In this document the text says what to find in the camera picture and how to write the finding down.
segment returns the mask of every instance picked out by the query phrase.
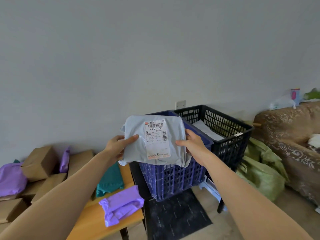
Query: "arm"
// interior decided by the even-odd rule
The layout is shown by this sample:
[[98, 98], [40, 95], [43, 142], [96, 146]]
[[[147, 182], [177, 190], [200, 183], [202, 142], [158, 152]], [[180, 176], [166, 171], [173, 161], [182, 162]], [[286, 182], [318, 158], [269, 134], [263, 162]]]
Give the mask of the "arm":
[[16, 218], [0, 240], [66, 239], [103, 174], [138, 136], [123, 139], [116, 136], [108, 141], [102, 152]]
[[188, 129], [186, 133], [187, 141], [176, 144], [186, 146], [209, 171], [244, 239], [312, 239], [292, 218], [211, 153], [198, 135]]

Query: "hand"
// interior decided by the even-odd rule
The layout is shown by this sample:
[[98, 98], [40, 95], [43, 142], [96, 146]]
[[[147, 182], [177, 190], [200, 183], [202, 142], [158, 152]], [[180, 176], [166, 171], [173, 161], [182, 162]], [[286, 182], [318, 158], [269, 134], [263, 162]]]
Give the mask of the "hand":
[[187, 152], [192, 155], [197, 163], [204, 166], [206, 158], [208, 158], [207, 154], [210, 153], [210, 151], [203, 144], [201, 137], [192, 130], [186, 129], [186, 134], [188, 134], [186, 136], [187, 140], [177, 140], [176, 144], [178, 146], [185, 146]]
[[125, 136], [113, 137], [108, 141], [106, 148], [103, 150], [110, 158], [111, 165], [114, 165], [114, 163], [123, 156], [124, 148], [135, 142], [139, 138], [139, 135], [134, 135], [126, 140], [124, 140], [124, 138]]

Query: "teal package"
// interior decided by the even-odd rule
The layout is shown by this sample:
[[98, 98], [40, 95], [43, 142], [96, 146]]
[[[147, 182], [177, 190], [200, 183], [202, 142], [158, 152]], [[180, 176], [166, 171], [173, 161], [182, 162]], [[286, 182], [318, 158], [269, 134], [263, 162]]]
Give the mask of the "teal package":
[[125, 184], [123, 183], [120, 168], [118, 163], [113, 164], [102, 176], [100, 182], [97, 185], [96, 196], [102, 197], [106, 193], [112, 193], [117, 189], [123, 189]]

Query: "white label on black crate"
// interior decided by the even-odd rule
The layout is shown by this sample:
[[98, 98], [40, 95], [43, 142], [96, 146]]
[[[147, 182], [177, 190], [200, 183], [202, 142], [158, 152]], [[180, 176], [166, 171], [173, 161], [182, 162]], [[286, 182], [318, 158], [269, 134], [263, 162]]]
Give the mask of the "white label on black crate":
[[170, 157], [168, 129], [165, 120], [145, 122], [146, 154], [148, 159]]
[[243, 134], [243, 133], [240, 132], [240, 133], [238, 133], [238, 134], [235, 134], [234, 136], [237, 137], [237, 136], [241, 136], [242, 134]]

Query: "forearm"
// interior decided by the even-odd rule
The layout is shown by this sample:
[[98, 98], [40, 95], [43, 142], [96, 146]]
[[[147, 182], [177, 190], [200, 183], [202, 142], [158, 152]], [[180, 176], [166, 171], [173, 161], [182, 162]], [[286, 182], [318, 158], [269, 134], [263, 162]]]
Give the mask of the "forearm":
[[0, 239], [66, 239], [110, 166], [108, 162], [106, 152], [98, 153], [16, 218]]
[[207, 152], [205, 167], [245, 239], [311, 239], [286, 213]]

